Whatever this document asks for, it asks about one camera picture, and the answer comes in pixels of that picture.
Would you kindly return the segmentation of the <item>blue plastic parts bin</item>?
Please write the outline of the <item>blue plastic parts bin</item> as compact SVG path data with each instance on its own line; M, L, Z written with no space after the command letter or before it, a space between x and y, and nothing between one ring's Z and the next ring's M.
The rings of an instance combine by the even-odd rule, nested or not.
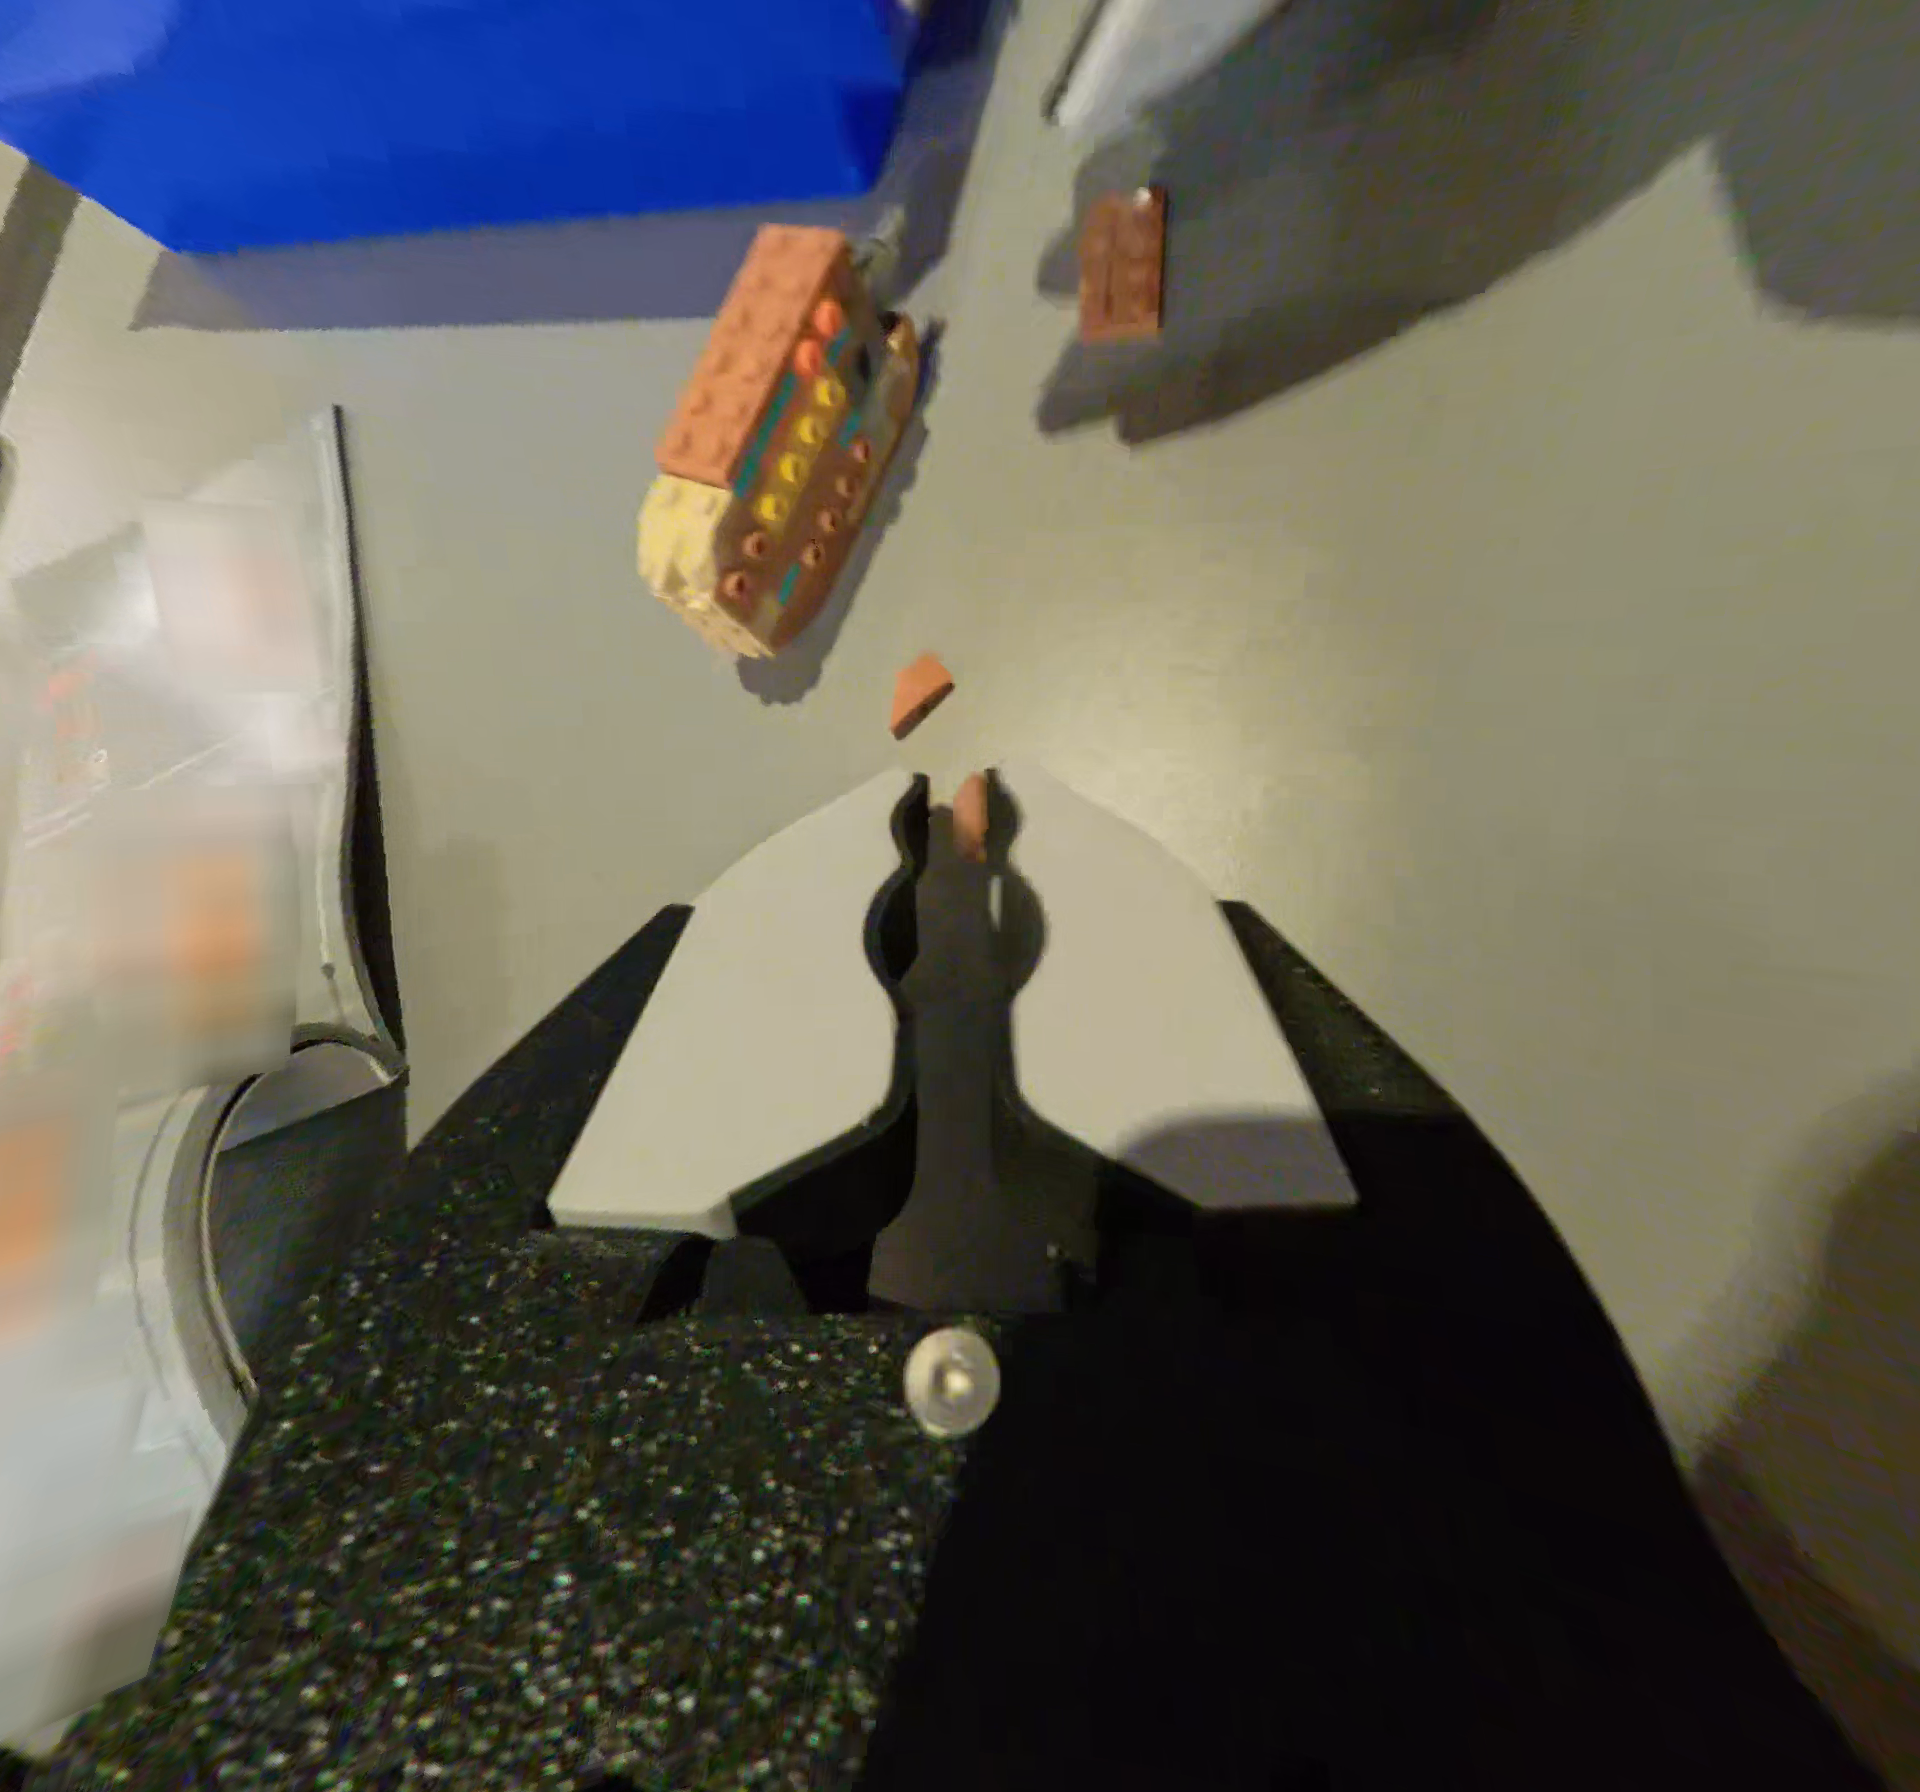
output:
M901 0L3 0L4 141L179 252L851 196Z

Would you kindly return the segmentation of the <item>toy brick instruction booklet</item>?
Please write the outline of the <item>toy brick instruction booklet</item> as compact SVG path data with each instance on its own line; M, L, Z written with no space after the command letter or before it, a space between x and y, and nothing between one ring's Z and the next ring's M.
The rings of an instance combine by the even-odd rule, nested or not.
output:
M404 1152L348 416L4 577L4 1743L143 1674Z

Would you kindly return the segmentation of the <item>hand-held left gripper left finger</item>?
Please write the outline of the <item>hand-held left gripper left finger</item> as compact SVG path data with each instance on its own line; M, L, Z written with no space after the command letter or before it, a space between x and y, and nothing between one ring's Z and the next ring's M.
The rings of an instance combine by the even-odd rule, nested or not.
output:
M903 768L796 819L692 905L547 1192L559 1229L735 1237L910 1092L879 914L925 847Z

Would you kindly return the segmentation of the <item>brown tan toy brick assembly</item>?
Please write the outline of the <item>brown tan toy brick assembly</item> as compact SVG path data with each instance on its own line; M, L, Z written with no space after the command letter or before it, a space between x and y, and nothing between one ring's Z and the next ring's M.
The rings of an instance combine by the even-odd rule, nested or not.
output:
M915 415L925 346L888 308L905 230L763 224L658 437L638 577L731 659L811 626Z

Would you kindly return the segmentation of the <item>brown toy brick plate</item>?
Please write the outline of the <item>brown toy brick plate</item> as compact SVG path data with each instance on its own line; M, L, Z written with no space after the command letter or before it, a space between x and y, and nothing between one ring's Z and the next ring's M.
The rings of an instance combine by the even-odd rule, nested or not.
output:
M1164 330L1166 189L1092 200L1079 237L1079 338L1084 346L1156 341Z

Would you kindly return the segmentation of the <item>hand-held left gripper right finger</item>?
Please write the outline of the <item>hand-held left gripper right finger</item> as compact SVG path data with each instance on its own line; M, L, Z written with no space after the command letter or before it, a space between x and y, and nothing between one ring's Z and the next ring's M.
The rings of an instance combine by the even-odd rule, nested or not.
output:
M995 770L1006 1105L1051 1210L1349 1210L1352 1179L1222 901L1042 765Z

